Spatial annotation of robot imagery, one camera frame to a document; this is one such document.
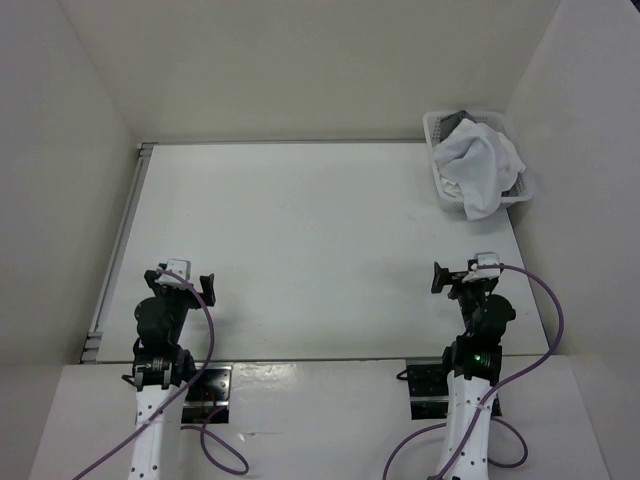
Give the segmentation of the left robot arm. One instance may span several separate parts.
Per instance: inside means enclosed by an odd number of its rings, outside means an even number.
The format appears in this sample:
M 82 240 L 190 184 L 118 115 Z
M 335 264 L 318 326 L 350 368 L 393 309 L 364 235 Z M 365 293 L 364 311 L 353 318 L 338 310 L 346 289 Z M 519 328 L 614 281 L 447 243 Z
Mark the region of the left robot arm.
M 187 314 L 209 315 L 216 303 L 215 276 L 189 283 L 190 264 L 168 261 L 144 274 L 153 292 L 134 310 L 138 339 L 133 348 L 136 422 L 131 479 L 179 477 L 180 427 L 184 400 L 198 390 L 200 372 L 190 352 L 179 345 Z

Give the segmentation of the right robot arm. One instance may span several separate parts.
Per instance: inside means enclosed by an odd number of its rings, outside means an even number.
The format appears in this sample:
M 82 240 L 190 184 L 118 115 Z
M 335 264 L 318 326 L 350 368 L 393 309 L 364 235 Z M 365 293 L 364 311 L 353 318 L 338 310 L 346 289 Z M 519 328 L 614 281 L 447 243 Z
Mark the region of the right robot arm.
M 515 319 L 511 303 L 494 293 L 501 275 L 495 253 L 479 253 L 463 271 L 434 265 L 431 292 L 445 287 L 458 303 L 464 332 L 445 348 L 438 381 L 448 391 L 445 443 L 436 479 L 486 479 L 493 402 L 502 365 L 501 339 Z

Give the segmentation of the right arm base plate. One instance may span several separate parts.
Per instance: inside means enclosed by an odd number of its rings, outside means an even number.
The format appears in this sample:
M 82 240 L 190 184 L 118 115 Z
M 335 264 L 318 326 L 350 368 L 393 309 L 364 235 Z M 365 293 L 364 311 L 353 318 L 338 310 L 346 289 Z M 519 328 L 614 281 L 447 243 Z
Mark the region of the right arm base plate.
M 396 374 L 396 379 L 407 385 L 412 420 L 446 418 L 449 392 L 440 362 L 407 362 L 405 368 Z

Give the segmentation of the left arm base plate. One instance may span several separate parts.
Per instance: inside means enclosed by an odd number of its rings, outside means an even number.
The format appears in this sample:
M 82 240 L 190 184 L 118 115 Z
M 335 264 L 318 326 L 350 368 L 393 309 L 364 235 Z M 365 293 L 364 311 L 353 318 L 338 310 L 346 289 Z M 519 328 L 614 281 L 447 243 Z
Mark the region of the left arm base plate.
M 182 424 L 228 424 L 233 367 L 214 363 L 189 389 L 183 403 Z

